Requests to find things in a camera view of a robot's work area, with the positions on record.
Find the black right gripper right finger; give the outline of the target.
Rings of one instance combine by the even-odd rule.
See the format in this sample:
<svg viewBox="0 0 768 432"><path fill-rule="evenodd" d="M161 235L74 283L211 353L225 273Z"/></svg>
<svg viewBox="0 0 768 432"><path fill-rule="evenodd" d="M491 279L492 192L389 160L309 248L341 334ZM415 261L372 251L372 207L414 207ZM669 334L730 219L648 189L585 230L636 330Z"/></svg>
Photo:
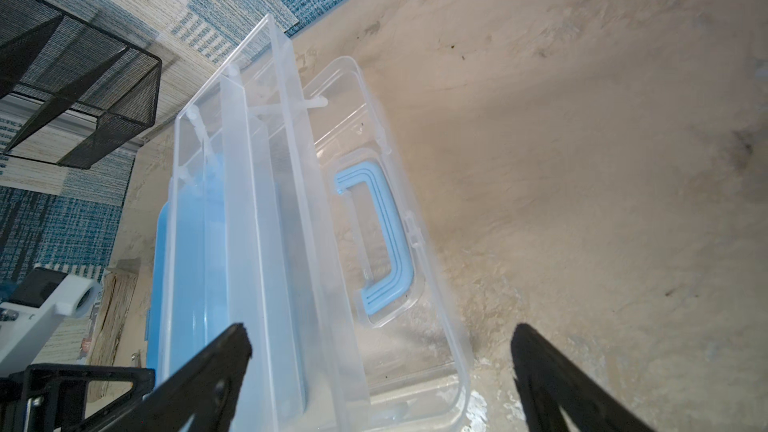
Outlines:
<svg viewBox="0 0 768 432"><path fill-rule="evenodd" d="M530 431L649 431L630 412L527 323L511 339L515 385Z"/></svg>

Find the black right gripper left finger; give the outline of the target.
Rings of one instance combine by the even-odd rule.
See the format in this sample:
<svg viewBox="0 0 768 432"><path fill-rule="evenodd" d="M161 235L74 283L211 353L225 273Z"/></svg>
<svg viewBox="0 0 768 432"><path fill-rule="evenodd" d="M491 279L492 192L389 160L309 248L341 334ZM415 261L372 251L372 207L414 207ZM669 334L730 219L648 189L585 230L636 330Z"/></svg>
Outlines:
<svg viewBox="0 0 768 432"><path fill-rule="evenodd" d="M228 431L252 347L235 323L149 397L110 420L103 431Z"/></svg>

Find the clear tool box tray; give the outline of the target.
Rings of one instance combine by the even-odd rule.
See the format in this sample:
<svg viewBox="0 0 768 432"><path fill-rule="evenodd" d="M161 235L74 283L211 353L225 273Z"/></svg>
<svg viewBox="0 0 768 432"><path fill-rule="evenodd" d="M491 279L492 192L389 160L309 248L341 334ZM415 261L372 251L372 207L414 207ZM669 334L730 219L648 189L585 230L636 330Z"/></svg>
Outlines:
<svg viewBox="0 0 768 432"><path fill-rule="evenodd" d="M290 39L262 18L174 121L157 376L233 324L251 344L235 431L350 431L366 400L351 322L331 319L331 231Z"/></svg>

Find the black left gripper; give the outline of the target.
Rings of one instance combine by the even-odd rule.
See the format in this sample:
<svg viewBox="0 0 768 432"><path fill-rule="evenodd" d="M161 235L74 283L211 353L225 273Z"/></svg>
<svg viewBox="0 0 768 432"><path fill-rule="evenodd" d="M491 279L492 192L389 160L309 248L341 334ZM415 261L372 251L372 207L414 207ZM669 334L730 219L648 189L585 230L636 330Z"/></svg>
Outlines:
<svg viewBox="0 0 768 432"><path fill-rule="evenodd" d="M92 415L89 385L127 383L128 391ZM155 386L149 368L33 364L1 379L3 431L97 431L140 403Z"/></svg>

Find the blue plastic tool box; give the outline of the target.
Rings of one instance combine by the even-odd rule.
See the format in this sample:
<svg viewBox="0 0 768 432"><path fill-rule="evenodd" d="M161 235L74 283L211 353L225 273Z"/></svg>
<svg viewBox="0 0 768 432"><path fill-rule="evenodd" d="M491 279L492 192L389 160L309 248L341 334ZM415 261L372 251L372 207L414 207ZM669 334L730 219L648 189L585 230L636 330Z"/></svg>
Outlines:
<svg viewBox="0 0 768 432"><path fill-rule="evenodd" d="M471 348L382 107L349 57L333 60L302 91L326 100L308 112L331 227L319 246L339 289L331 319L351 322L367 392L350 431L455 430L469 402ZM153 296L163 285L166 204ZM157 372L161 309L153 296L147 362Z"/></svg>

